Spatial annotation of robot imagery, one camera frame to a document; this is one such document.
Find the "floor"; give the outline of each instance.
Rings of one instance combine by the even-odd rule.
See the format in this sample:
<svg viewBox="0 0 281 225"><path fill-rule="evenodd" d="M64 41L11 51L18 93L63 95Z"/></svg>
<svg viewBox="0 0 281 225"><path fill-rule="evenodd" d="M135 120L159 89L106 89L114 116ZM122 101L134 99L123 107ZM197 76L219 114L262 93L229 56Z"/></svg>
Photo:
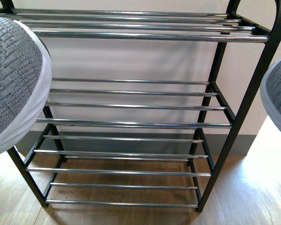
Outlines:
<svg viewBox="0 0 281 225"><path fill-rule="evenodd" d="M180 167L173 164L167 169L175 171ZM39 173L34 176L38 182L46 177ZM75 176L71 179L81 180L84 177L83 175ZM167 179L165 181L156 179L155 182L168 181ZM73 197L79 199L86 195L103 200L109 196L114 201L121 201L124 195L128 199L134 198L138 201L163 201L165 197L171 201L186 201L187 197L193 198L192 195L184 196L176 193L173 196L163 193L163 191L158 195L152 195L147 191L131 194L127 189L125 191L105 190L104 192L97 190L89 192L83 189L79 193L71 190L69 192L70 194L67 194L69 199ZM61 190L56 194L53 192L52 195L58 197L63 193L64 191ZM228 157L216 186L200 214L192 209L123 206L55 204L44 209L28 189L8 154L3 153L0 155L0 225L34 224L281 225L281 133L267 118L249 154L246 157Z"/></svg>

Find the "gray baseboard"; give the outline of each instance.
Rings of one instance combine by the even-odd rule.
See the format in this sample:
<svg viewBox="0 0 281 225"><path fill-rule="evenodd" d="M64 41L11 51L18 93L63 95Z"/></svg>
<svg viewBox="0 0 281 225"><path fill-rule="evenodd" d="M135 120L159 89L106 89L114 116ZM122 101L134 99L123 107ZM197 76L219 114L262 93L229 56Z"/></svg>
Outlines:
<svg viewBox="0 0 281 225"><path fill-rule="evenodd" d="M40 136L40 131L30 131L17 144L20 152L27 152ZM80 135L80 136L114 136L114 137L145 137L145 138L181 138L191 139L192 134L129 134L129 133L85 133L85 132L60 132L60 135ZM219 155L224 145L227 135L207 134L206 139L210 151L213 155ZM245 156L255 135L238 135L231 149L230 155ZM190 145L187 143L163 143L163 142L121 142L121 141L85 141L85 140L62 140L66 150L79 151L107 151L107 152L141 152L141 153L165 153L165 154L188 154ZM45 140L41 149L55 150L53 140ZM203 153L201 144L198 145L199 154Z"/></svg>

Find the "metal bar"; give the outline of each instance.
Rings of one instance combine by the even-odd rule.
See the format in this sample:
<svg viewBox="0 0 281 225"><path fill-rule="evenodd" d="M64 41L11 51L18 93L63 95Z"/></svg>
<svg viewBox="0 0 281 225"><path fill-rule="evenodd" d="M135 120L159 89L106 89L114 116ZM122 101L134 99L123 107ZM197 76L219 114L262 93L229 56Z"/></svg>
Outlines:
<svg viewBox="0 0 281 225"><path fill-rule="evenodd" d="M220 123L157 123L157 122L128 122L103 120L66 120L66 119L37 119L38 123L51 123L60 126L104 127L104 128L155 128L155 129L196 129L196 128L231 128L231 124Z"/></svg>
<svg viewBox="0 0 281 225"><path fill-rule="evenodd" d="M165 139L165 138L133 138L133 137L95 137L70 135L45 135L48 139L75 139L75 140L102 140L102 141L133 141L133 142L171 142L171 143L201 143L201 140L191 139Z"/></svg>
<svg viewBox="0 0 281 225"><path fill-rule="evenodd" d="M194 96L216 97L217 93L204 92L174 92L174 91L126 91L126 90L84 90L84 89L50 89L51 93L75 93L75 94L122 94L122 95L164 95L164 96Z"/></svg>
<svg viewBox="0 0 281 225"><path fill-rule="evenodd" d="M52 78L52 81L65 81L65 82L103 82L103 83L156 83L156 84L209 85L209 82L206 82L206 81L160 81L160 80L129 80L129 79Z"/></svg>
<svg viewBox="0 0 281 225"><path fill-rule="evenodd" d="M215 82L211 83L211 88L213 89L213 92L218 93L216 96L216 99L218 100L220 106L225 107L224 113L230 123L233 123L235 120L235 114L232 111L231 107L229 106L227 100L225 99L224 95L220 91L219 87Z"/></svg>
<svg viewBox="0 0 281 225"><path fill-rule="evenodd" d="M124 170L89 170L89 169L56 169L27 167L29 172L52 172L52 173L90 173L90 174L110 174L110 175L157 175L157 176L180 176L180 177L210 177L207 172L152 172L152 171L124 171Z"/></svg>
<svg viewBox="0 0 281 225"><path fill-rule="evenodd" d="M101 39L139 39L139 40L168 40L168 41L208 41L208 42L246 42L266 43L268 36L250 35L194 35L194 34L157 34L157 33L110 33L110 32L82 32L35 30L39 37L47 38L101 38Z"/></svg>
<svg viewBox="0 0 281 225"><path fill-rule="evenodd" d="M60 166L61 166L62 162L64 161L64 159L65 159L65 157L59 157L58 162L57 162L57 164L55 165L55 168L56 168L56 169L57 169L57 168L60 168ZM48 184L47 184L47 186L46 186L46 188L45 188L45 190L44 190L44 197L45 197L45 198L48 197L48 194L49 194L49 192L50 192L50 190L51 190L51 187L52 187L52 186L51 186L51 183L54 182L56 176L57 176L57 173L56 173L56 172L51 175L51 177L50 177L50 179L49 179L49 181L48 181Z"/></svg>
<svg viewBox="0 0 281 225"><path fill-rule="evenodd" d="M141 24L99 24L73 22L23 21L30 28L79 28L79 29L116 29L116 30L171 30L202 32L240 32L252 33L254 27L245 26L189 26L189 25L141 25Z"/></svg>
<svg viewBox="0 0 281 225"><path fill-rule="evenodd" d="M212 172L212 171L214 170L214 161L213 161L213 159L212 159L212 155L211 155L211 153L210 153L210 149L209 149L209 146L208 146L208 143L207 143L205 134L204 134L204 132L203 132L203 129L201 129L201 128L199 128L198 131L199 131L201 140L203 140L202 145L203 145L204 153L205 153L206 155L208 155L208 157L207 157L207 162L208 162L210 171Z"/></svg>
<svg viewBox="0 0 281 225"><path fill-rule="evenodd" d="M184 205L184 204L85 202L85 201L69 201L69 200L46 200L46 203L79 204L79 205L146 206L146 207L171 207L171 208L197 208L198 207L198 205Z"/></svg>
<svg viewBox="0 0 281 225"><path fill-rule="evenodd" d="M158 189L158 190L196 190L197 187L178 187L178 186L135 186L135 185L110 185L110 184L68 184L51 183L52 186L59 187L80 187L80 188L133 188L133 189Z"/></svg>
<svg viewBox="0 0 281 225"><path fill-rule="evenodd" d="M0 17L11 20L45 20L45 21L98 21L98 22L130 22L130 23L192 23L192 24L223 24L238 25L239 19L223 18L154 18L154 17L111 17L83 15L38 15L38 14L5 14Z"/></svg>
<svg viewBox="0 0 281 225"><path fill-rule="evenodd" d="M254 26L254 29L252 32L254 35L270 35L271 34L271 30L269 30L268 28L263 27L259 24L256 24L255 22L248 20L247 18L244 18L243 16L240 16L236 13L231 13L229 15L229 17L231 19L241 19L241 22L240 22L241 26Z"/></svg>
<svg viewBox="0 0 281 225"><path fill-rule="evenodd" d="M92 108L116 108L116 109L161 109L161 110L204 110L204 111L224 111L226 107L215 106L185 106L185 105L120 105L120 104L78 104L46 102L46 106L57 107L92 107Z"/></svg>
<svg viewBox="0 0 281 225"><path fill-rule="evenodd" d="M16 147L15 146L12 147L11 149L9 149L7 151L7 153L13 160L15 166L18 168L19 172L25 179L26 183L28 184L28 186L30 187L32 192L34 193L35 197L38 199L39 203L43 207L48 207L48 203L45 202L45 200L46 200L45 197L43 196L42 192L39 190L37 184L35 183L35 181L33 180L32 176L31 176L31 174L25 170L26 166L23 163L21 157L19 156Z"/></svg>
<svg viewBox="0 0 281 225"><path fill-rule="evenodd" d="M190 165L191 171L193 173L195 173L196 169L195 169L195 166L194 166L192 160L189 162L189 165ZM192 180L193 180L193 183L195 184L195 186L197 187L197 189L196 189L196 196L197 196L198 202L200 202L201 198L202 198L202 195L201 195L201 192L200 192L198 179L197 179L197 177L192 177Z"/></svg>
<svg viewBox="0 0 281 225"><path fill-rule="evenodd" d="M34 150L42 154L61 154L54 150ZM89 152L89 151L63 151L64 155L87 155L87 156L121 156L121 157L155 157L155 158L207 158L204 155L180 155L180 154L148 154L148 153L122 153L122 152Z"/></svg>
<svg viewBox="0 0 281 225"><path fill-rule="evenodd" d="M41 133L41 135L38 138L38 140L35 142L35 144L30 149L29 153L27 154L26 158L24 159L25 166L28 166L31 163L31 161L33 160L33 157L35 156L35 153L34 153L33 150L39 149L41 147L41 145L43 144L43 142L45 140L44 135L47 135L50 132L51 126L52 126L52 124L48 124L45 127L45 129Z"/></svg>
<svg viewBox="0 0 281 225"><path fill-rule="evenodd" d="M159 162L187 162L188 159L177 159L177 158L126 158L126 157L92 157L92 156L66 156L66 158L73 159L97 159L97 160L134 160L134 161L159 161Z"/></svg>
<svg viewBox="0 0 281 225"><path fill-rule="evenodd" d="M216 17L226 18L223 13L184 13L184 12L138 12L138 11L103 11L103 10L55 10L55 9L26 9L15 8L14 13L26 14L66 14L66 15L147 15L173 17Z"/></svg>

